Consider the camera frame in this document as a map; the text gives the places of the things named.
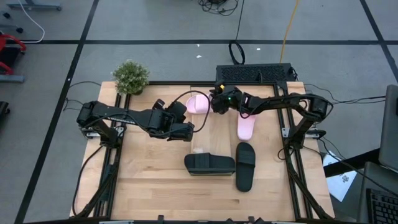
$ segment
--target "black keyboard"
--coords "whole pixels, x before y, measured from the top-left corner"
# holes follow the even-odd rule
[[[398,198],[379,190],[366,189],[369,221],[373,224],[398,224]]]
[[[295,81],[289,73],[289,63],[257,65],[219,65],[217,80],[226,82],[275,83],[277,81]]]

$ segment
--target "green plant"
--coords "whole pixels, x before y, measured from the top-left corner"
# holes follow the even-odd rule
[[[137,62],[127,60],[112,72],[116,89],[120,94],[136,94],[149,84],[149,71]]]

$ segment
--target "pink slipper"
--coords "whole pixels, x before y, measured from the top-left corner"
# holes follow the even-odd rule
[[[209,101],[202,94],[197,94],[189,98],[185,106],[187,107],[187,111],[191,114],[205,114],[209,108]]]
[[[238,138],[241,141],[248,141],[253,135],[254,122],[256,121],[256,115],[252,115],[246,119],[243,119],[238,114]]]

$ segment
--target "paper sheet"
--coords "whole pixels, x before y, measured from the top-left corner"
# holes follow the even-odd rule
[[[326,155],[323,158],[324,167],[329,164],[334,164],[335,162],[337,162],[337,159],[331,157],[330,155]],[[344,174],[336,175],[334,177],[326,178],[326,181],[328,182],[329,193],[332,194],[335,198],[337,198],[337,200],[342,202],[347,194],[349,187],[353,183],[355,176],[356,172],[350,171],[350,172],[345,172]]]

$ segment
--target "gray floor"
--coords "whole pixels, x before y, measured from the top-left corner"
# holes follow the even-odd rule
[[[46,30],[45,40],[78,40],[92,0],[61,1],[62,12],[29,11]],[[386,40],[398,40],[398,4],[394,0],[368,1]],[[281,40],[293,9],[293,0],[246,1],[239,39]],[[203,12],[195,0],[127,1],[100,0],[88,40],[183,40],[234,39],[239,8],[223,17]],[[9,11],[25,29],[22,39],[37,39],[40,31],[22,11]],[[302,0],[288,39],[377,40],[359,0]],[[243,45],[246,63],[276,63],[281,45]],[[398,58],[398,46],[388,46]],[[28,45],[16,73],[24,84],[0,83],[0,100],[10,102],[12,113],[0,135],[0,217],[12,223],[27,187],[49,127],[76,45]],[[150,80],[214,80],[217,65],[231,64],[225,44],[85,45],[72,83],[111,80],[111,71],[126,59],[146,65]],[[290,62],[299,79],[329,89],[339,100],[383,95],[397,81],[379,45],[287,45],[284,61]],[[327,92],[308,87],[330,99]],[[68,97],[95,100],[99,88],[74,86]],[[70,107],[79,105],[71,103]],[[320,127],[345,157],[379,147],[383,103],[336,105]],[[32,198],[25,222],[67,218],[72,204],[86,140],[75,124],[77,111],[61,114],[49,154]],[[333,201],[339,216],[356,217],[360,188],[356,178],[343,203]]]

